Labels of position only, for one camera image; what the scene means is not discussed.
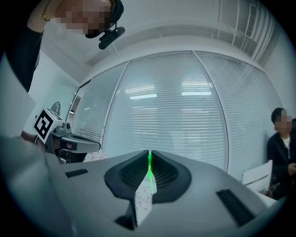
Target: black hair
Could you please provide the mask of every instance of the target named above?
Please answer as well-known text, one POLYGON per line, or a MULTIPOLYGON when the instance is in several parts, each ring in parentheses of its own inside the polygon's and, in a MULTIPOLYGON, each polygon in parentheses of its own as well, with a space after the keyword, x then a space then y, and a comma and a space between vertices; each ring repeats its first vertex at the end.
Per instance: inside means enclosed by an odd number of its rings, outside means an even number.
POLYGON ((284 109, 283 108, 276 108, 274 111, 272 111, 271 121, 273 124, 275 124, 275 122, 277 121, 277 117, 282 115, 282 110, 284 110, 284 109))

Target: white chair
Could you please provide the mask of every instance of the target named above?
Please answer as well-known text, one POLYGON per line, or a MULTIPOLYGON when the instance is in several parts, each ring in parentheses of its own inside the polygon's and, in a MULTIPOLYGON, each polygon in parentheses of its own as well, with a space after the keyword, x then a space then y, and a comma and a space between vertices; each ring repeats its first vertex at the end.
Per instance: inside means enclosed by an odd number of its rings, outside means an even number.
POLYGON ((264 196, 269 189, 272 172, 272 160, 269 160, 264 165, 246 170, 242 176, 242 183, 251 189, 267 207, 270 207, 277 201, 267 196, 264 196))

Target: fan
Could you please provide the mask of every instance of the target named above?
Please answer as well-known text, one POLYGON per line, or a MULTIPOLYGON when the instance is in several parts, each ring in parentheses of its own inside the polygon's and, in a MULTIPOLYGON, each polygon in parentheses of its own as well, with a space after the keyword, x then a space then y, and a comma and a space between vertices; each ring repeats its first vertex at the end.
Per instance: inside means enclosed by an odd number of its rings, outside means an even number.
POLYGON ((51 110, 53 110, 58 116, 60 116, 60 111, 61 111, 61 104, 59 101, 53 104, 51 107, 51 110))

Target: window blind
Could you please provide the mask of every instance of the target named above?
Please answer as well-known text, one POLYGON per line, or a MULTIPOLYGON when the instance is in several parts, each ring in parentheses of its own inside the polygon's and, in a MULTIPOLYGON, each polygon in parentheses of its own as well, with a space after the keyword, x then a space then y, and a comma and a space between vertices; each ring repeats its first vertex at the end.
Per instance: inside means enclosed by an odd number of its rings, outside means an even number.
POLYGON ((227 167, 228 140, 216 91, 192 52, 130 61, 107 119, 106 157, 162 150, 227 167))
POLYGON ((74 117, 72 133, 100 142, 106 113, 126 63, 94 77, 74 117))
POLYGON ((271 110, 259 84, 239 60, 197 52, 215 82, 227 114, 231 136, 228 172, 238 180, 244 170, 266 162, 265 144, 271 110))
POLYGON ((257 69, 256 67, 247 64, 248 68, 256 77, 258 83, 261 85, 263 92, 265 93, 271 110, 273 111, 275 108, 283 107, 283 104, 276 92, 272 82, 269 80, 268 76, 261 70, 257 69))

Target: ceiling light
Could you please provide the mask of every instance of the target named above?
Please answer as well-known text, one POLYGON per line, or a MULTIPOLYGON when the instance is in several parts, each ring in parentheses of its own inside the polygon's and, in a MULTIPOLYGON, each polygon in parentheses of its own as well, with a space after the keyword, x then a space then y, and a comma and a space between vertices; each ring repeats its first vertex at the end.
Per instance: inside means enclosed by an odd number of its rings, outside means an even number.
POLYGON ((157 94, 145 94, 145 95, 138 95, 138 96, 130 96, 130 99, 137 100, 137 99, 152 98, 152 97, 157 97, 157 94))
POLYGON ((182 95, 211 95, 211 91, 182 92, 182 95))

